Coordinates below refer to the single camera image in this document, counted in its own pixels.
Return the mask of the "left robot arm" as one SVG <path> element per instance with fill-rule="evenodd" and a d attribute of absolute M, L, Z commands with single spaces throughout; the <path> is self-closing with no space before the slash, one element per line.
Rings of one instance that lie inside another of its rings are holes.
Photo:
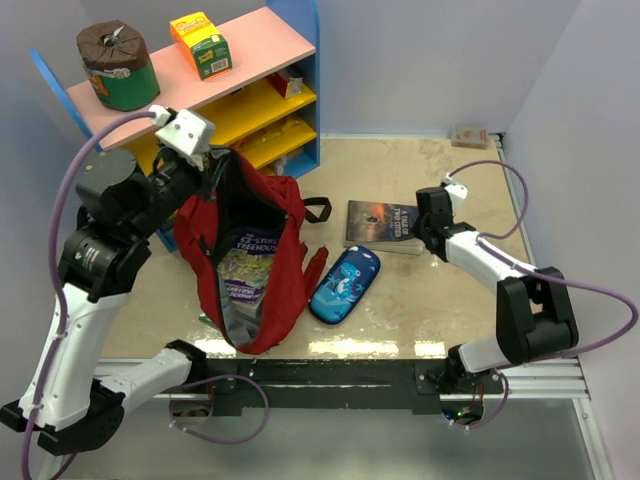
<path fill-rule="evenodd" d="M 58 304 L 47 342 L 59 345 L 45 374 L 42 399 L 29 387 L 1 409 L 1 421 L 16 432 L 35 416 L 38 445 L 54 456 L 104 446 L 126 414 L 155 395 L 180 387 L 200 390 L 207 380 L 206 355 L 183 341 L 156 356 L 102 379 L 95 369 L 111 325 L 137 274 L 151 255 L 149 238 L 188 199 L 209 197 L 214 175 L 164 147 L 151 175 L 124 149 L 94 154 L 75 186 L 81 200 L 77 228 L 64 243 L 54 269 L 66 302 Z"/>

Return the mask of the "purple Treehouse book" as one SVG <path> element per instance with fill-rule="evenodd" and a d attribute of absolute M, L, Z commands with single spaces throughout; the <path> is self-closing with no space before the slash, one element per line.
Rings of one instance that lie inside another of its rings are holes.
<path fill-rule="evenodd" d="M 272 233 L 240 230 L 231 236 L 231 247 L 218 264 L 231 301 L 244 315 L 259 315 L 278 241 Z"/>

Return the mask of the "red backpack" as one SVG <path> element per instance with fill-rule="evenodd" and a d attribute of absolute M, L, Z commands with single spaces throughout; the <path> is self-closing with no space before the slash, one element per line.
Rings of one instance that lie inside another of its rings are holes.
<path fill-rule="evenodd" d="M 264 176 L 237 150 L 216 146 L 212 180 L 178 211 L 173 233 L 197 279 L 202 312 L 249 355 L 278 345 L 311 299 L 328 251 L 308 252 L 305 223 L 328 220 L 326 197 L 303 198 L 290 176 Z"/>

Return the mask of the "Tale of Two Cities book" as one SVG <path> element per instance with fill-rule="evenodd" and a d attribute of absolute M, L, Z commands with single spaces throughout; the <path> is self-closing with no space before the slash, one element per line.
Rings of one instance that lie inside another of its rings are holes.
<path fill-rule="evenodd" d="M 349 200 L 343 246 L 421 255 L 425 246 L 413 233 L 418 216 L 415 205 Z"/>

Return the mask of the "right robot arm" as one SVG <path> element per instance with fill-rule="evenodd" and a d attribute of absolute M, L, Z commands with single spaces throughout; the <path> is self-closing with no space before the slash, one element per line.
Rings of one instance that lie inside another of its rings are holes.
<path fill-rule="evenodd" d="M 466 199 L 462 185 L 416 192 L 413 231 L 427 251 L 471 275 L 495 295 L 495 332 L 449 349 L 437 380 L 443 393 L 466 393 L 491 370 L 548 358 L 577 345 L 578 327 L 562 273 L 520 262 L 480 242 L 480 233 L 454 219 Z"/>

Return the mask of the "green Treehouse book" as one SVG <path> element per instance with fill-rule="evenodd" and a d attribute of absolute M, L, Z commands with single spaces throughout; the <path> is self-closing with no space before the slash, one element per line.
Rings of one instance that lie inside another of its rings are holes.
<path fill-rule="evenodd" d="M 211 324 L 209 318 L 204 313 L 201 313 L 198 316 L 198 321 L 203 323 L 203 324 L 206 324 L 206 325 L 210 325 Z"/>

